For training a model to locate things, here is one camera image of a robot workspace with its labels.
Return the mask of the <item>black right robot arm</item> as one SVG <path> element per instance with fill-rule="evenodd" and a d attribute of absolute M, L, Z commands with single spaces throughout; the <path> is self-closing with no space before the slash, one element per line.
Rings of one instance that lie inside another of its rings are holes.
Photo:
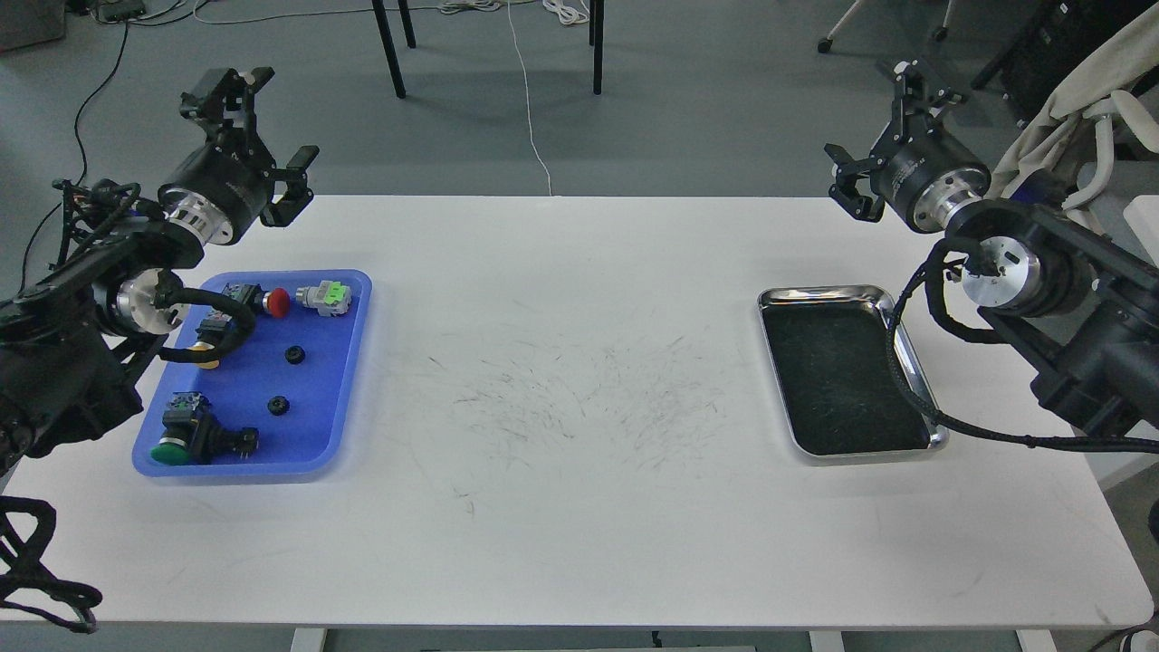
<path fill-rule="evenodd" d="M 876 224 L 891 210 L 914 234 L 938 240 L 885 318 L 895 337 L 916 290 L 943 331 L 974 345 L 1006 345 L 1035 369 L 1038 406 L 1073 435 L 1012 435 L 961 422 L 913 389 L 902 396 L 938 426 L 981 440 L 1081 454 L 1156 454 L 1156 268 L 1064 214 L 1059 202 L 987 198 L 991 173 L 943 127 L 964 103 L 916 59 L 891 73 L 890 117 L 854 157 L 825 145 L 829 197 Z"/>

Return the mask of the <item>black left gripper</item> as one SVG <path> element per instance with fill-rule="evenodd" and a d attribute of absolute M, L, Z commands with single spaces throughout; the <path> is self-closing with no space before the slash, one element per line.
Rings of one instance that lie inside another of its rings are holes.
<path fill-rule="evenodd" d="M 249 72 L 207 69 L 194 91 L 182 91 L 178 116 L 206 133 L 206 144 L 178 164 L 158 189 L 158 202 L 173 214 L 187 198 L 220 224 L 199 228 L 209 244 L 234 246 L 261 214 L 267 227 L 286 227 L 313 202 L 307 169 L 316 145 L 301 146 L 285 167 L 258 148 L 255 98 L 276 74 L 262 66 Z M 272 202 L 274 185 L 284 191 Z"/>

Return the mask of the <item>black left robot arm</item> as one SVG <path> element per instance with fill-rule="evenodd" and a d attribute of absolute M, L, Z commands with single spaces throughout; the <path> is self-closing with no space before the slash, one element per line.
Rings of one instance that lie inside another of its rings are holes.
<path fill-rule="evenodd" d="M 207 366 L 245 345 L 258 315 L 282 318 L 285 290 L 207 292 L 178 271 L 207 246 L 234 246 L 260 220 L 285 227 L 313 199 L 302 146 L 279 166 L 258 135 L 255 98 L 274 69 L 211 69 L 178 115 L 203 129 L 198 149 L 158 189 L 54 181 L 61 247 L 53 272 L 3 300 L 3 472 L 57 446 L 99 440 L 140 413 L 153 360 Z"/>

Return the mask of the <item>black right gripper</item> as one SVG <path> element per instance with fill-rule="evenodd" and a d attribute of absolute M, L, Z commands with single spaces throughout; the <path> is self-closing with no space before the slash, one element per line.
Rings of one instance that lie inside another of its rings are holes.
<path fill-rule="evenodd" d="M 861 222 L 881 222 L 887 205 L 916 234 L 935 234 L 991 185 L 981 159 L 941 131 L 952 108 L 968 102 L 968 91 L 919 59 L 887 65 L 885 73 L 892 79 L 889 120 L 870 156 L 854 159 L 838 144 L 824 145 L 834 164 L 829 198 Z M 870 175 L 874 195 L 862 195 L 857 183 Z"/>

